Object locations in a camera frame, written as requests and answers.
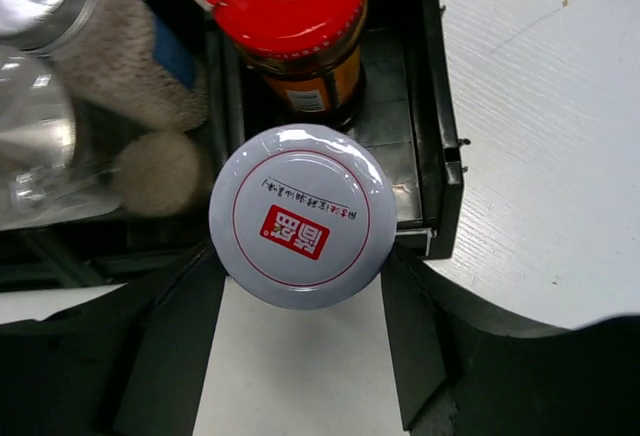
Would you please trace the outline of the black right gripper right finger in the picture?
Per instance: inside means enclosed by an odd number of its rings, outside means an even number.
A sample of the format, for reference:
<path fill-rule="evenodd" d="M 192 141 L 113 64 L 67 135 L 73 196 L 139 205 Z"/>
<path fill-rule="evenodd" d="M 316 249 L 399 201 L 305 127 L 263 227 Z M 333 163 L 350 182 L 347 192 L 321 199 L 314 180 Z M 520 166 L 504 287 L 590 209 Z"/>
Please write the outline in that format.
<path fill-rule="evenodd" d="M 408 433 L 638 433 L 637 317 L 548 326 L 460 288 L 408 250 L 390 254 L 381 284 Z"/>

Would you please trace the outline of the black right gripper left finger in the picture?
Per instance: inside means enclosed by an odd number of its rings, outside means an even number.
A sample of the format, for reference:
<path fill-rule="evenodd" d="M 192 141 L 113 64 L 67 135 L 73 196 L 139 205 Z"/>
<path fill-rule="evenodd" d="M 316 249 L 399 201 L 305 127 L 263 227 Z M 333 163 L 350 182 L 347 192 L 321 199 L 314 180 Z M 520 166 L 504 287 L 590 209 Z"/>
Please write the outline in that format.
<path fill-rule="evenodd" d="M 201 243 L 43 321 L 2 325 L 2 434 L 192 434 L 223 289 Z"/>

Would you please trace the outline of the clear glass bottle gold pourer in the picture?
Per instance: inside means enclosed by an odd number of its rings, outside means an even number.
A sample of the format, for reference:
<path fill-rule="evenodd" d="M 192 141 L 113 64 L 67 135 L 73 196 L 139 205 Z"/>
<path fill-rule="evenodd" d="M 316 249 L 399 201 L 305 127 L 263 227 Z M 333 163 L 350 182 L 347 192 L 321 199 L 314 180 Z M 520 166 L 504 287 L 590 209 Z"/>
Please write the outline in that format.
<path fill-rule="evenodd" d="M 123 136 L 118 116 L 73 95 L 47 63 L 2 47 L 2 230 L 115 211 L 108 182 Z"/>

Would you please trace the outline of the white lid brown sauce jar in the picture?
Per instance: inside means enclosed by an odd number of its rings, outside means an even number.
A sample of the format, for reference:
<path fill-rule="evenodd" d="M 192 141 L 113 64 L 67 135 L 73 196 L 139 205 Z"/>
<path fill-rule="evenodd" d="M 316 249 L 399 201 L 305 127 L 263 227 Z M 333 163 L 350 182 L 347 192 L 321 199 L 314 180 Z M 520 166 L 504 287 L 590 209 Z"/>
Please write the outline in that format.
<path fill-rule="evenodd" d="M 252 137 L 224 163 L 210 196 L 210 236 L 227 274 L 285 309 L 323 309 L 362 291 L 396 228 L 395 196 L 378 161 L 320 125 Z"/>

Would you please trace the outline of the silver lid blue label jar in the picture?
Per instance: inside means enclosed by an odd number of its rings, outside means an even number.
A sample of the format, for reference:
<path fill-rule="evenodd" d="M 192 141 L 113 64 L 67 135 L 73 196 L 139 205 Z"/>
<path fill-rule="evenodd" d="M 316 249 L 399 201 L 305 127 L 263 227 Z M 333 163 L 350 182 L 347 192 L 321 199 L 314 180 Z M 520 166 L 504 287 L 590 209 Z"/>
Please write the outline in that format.
<path fill-rule="evenodd" d="M 204 66 L 144 0 L 1 0 L 1 41 L 151 130 L 186 132 L 208 117 Z"/>

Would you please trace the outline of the red lid sauce jar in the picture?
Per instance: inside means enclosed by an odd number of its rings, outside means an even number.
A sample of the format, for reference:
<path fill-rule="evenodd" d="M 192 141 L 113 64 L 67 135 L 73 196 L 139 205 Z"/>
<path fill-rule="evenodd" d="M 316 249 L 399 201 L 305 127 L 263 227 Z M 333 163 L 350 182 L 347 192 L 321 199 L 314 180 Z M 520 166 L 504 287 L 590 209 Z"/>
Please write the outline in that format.
<path fill-rule="evenodd" d="M 334 128 L 353 120 L 365 85 L 368 0 L 194 1 L 293 118 Z"/>

